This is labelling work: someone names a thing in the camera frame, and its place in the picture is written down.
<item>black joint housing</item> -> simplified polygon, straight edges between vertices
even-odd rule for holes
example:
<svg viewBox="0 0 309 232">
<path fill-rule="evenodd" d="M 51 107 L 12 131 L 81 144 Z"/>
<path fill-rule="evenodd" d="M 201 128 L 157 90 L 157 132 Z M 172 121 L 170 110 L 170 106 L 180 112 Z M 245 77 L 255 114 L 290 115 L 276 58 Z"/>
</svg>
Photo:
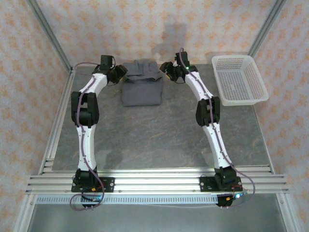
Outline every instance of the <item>black joint housing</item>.
<svg viewBox="0 0 309 232">
<path fill-rule="evenodd" d="M 214 171 L 214 178 L 220 190 L 231 190 L 233 186 L 239 185 L 240 178 L 237 177 L 236 171 L 231 166 L 215 168 Z"/>
<path fill-rule="evenodd" d="M 91 192 L 92 188 L 97 189 L 99 187 L 99 181 L 96 177 L 89 171 L 82 171 L 77 169 L 75 177 L 73 178 L 73 183 L 76 185 L 75 188 L 83 189 L 80 192 Z"/>
<path fill-rule="evenodd" d="M 191 65 L 189 66 L 189 69 L 188 69 L 190 72 L 198 72 L 197 68 L 195 65 Z"/>
<path fill-rule="evenodd" d="M 190 66 L 190 62 L 188 60 L 188 53 L 187 52 L 176 53 L 175 60 L 177 61 L 177 64 L 183 66 L 183 64 L 180 60 L 180 56 L 182 57 L 182 60 L 185 64 L 185 66 L 186 67 Z"/>
<path fill-rule="evenodd" d="M 81 92 L 72 92 L 71 94 L 71 118 L 72 121 L 77 125 L 77 109 L 78 102 Z M 87 108 L 81 107 L 79 122 L 83 126 L 91 128 L 94 124 L 98 123 L 99 111 L 98 111 L 98 100 L 95 93 L 85 93 L 82 98 L 82 105 L 87 103 Z"/>
<path fill-rule="evenodd" d="M 108 71 L 107 80 L 111 81 L 114 84 L 118 84 L 120 79 L 126 74 L 127 69 L 123 65 L 117 65 L 114 69 Z"/>
<path fill-rule="evenodd" d="M 112 67 L 113 56 L 101 55 L 100 70 L 109 70 Z"/>
<path fill-rule="evenodd" d="M 219 123 L 220 120 L 220 99 L 219 97 L 212 97 L 209 99 L 202 99 L 197 103 L 197 112 L 195 114 L 199 126 L 209 126 L 211 123 L 211 109 L 212 104 L 213 122 Z"/>
<path fill-rule="evenodd" d="M 160 70 L 166 72 L 171 81 L 177 81 L 178 77 L 180 77 L 177 75 L 177 68 L 179 67 L 174 67 L 172 62 L 165 62 L 160 66 Z"/>
</svg>

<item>gray stone surface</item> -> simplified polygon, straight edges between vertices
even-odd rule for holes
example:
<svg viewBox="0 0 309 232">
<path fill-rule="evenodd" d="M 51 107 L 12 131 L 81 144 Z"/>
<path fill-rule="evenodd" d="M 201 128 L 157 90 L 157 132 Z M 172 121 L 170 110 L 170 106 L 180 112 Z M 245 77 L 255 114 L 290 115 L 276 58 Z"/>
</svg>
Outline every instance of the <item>gray stone surface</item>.
<svg viewBox="0 0 309 232">
<path fill-rule="evenodd" d="M 212 65 L 197 68 L 206 87 L 218 96 Z M 91 73 L 93 68 L 79 70 Z M 83 88 L 89 78 L 77 74 L 72 91 Z M 105 87 L 98 104 L 95 154 L 99 170 L 213 166 L 207 137 L 195 120 L 197 101 L 186 84 L 164 78 L 161 105 L 123 107 L 119 83 Z M 222 106 L 220 126 L 235 165 L 269 163 L 251 106 Z M 77 131 L 70 118 L 69 101 L 53 170 L 76 170 L 78 158 Z"/>
</svg>

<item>black mounting plate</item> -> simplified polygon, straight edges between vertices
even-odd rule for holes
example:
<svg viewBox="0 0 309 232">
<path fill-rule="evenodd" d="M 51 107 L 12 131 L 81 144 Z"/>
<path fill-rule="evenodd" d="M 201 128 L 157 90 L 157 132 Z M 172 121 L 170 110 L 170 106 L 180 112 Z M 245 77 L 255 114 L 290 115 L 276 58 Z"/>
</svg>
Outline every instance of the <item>black mounting plate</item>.
<svg viewBox="0 0 309 232">
<path fill-rule="evenodd" d="M 114 177 L 100 177 L 100 180 L 102 181 L 104 185 L 104 192 L 114 192 L 114 187 L 115 187 Z M 89 188 L 83 189 L 83 188 L 78 187 L 77 185 L 75 186 L 72 185 L 71 192 L 92 192 L 92 191 L 89 191 Z M 102 189 L 99 188 L 95 192 L 102 192 Z"/>
<path fill-rule="evenodd" d="M 239 176 L 236 177 L 236 183 L 241 183 L 241 179 Z M 235 187 L 235 192 L 241 192 L 242 191 L 242 184 L 239 186 L 241 187 Z M 199 187 L 201 189 L 201 192 L 220 192 L 221 190 L 218 187 L 218 184 L 216 180 L 214 179 L 214 176 L 201 176 L 199 178 Z"/>
</svg>

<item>metal bracket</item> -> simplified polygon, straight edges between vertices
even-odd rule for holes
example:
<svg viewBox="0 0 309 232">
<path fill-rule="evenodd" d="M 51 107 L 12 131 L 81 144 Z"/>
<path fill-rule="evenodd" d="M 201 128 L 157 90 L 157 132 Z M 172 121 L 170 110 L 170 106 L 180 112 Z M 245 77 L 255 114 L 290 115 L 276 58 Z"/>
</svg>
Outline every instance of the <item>metal bracket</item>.
<svg viewBox="0 0 309 232">
<path fill-rule="evenodd" d="M 44 16 L 39 4 L 36 0 L 27 0 L 30 8 L 32 9 L 34 15 L 36 16 L 37 20 L 39 21 L 42 29 L 44 30 L 46 36 L 48 37 L 50 43 L 55 48 L 55 51 L 57 52 L 59 58 L 61 59 L 63 65 L 65 68 L 70 71 L 72 69 L 70 62 L 64 53 L 59 41 L 57 40 L 56 36 L 53 33 L 53 30 L 51 29 L 49 23 L 47 22 L 46 17 Z"/>
<path fill-rule="evenodd" d="M 104 192 L 114 192 L 115 178 L 114 177 L 100 177 L 100 180 L 104 186 Z M 78 185 L 73 185 L 71 192 L 86 192 L 86 189 L 80 188 Z M 95 192 L 102 192 L 102 189 L 99 188 Z"/>
<path fill-rule="evenodd" d="M 248 55 L 254 57 L 255 54 L 258 52 L 262 42 L 266 38 L 271 26 L 275 22 L 278 14 L 281 12 L 282 7 L 284 6 L 286 0 L 277 0 L 271 9 L 267 19 L 265 20 L 264 25 L 261 27 L 259 33 L 257 34 Z"/>
<path fill-rule="evenodd" d="M 235 186 L 235 190 L 231 188 L 231 189 L 227 189 L 226 191 L 241 192 L 243 188 L 242 188 L 242 183 L 241 183 L 239 176 L 236 177 L 236 181 L 238 182 L 238 186 Z M 214 176 L 201 176 L 199 178 L 199 186 L 200 186 L 201 192 L 220 192 L 221 191 L 219 189 L 219 186 Z"/>
</svg>

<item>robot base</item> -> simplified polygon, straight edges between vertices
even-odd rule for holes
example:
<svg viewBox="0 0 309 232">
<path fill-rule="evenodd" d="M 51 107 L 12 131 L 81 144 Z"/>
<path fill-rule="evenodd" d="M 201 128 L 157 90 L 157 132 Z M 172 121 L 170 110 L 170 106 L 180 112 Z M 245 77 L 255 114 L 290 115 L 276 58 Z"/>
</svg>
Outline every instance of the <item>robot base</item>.
<svg viewBox="0 0 309 232">
<path fill-rule="evenodd" d="M 113 192 L 115 185 L 114 177 L 100 177 L 104 185 L 104 192 Z M 102 192 L 99 181 L 90 171 L 78 169 L 73 178 L 71 192 Z"/>
<path fill-rule="evenodd" d="M 201 189 L 201 192 L 219 192 L 223 191 L 219 188 L 217 181 L 215 180 L 214 176 L 201 176 L 199 178 L 199 186 Z M 241 185 L 241 179 L 239 176 L 235 178 L 235 181 L 232 183 L 229 183 L 229 185 L 225 186 L 226 192 L 241 192 L 242 185 Z"/>
</svg>

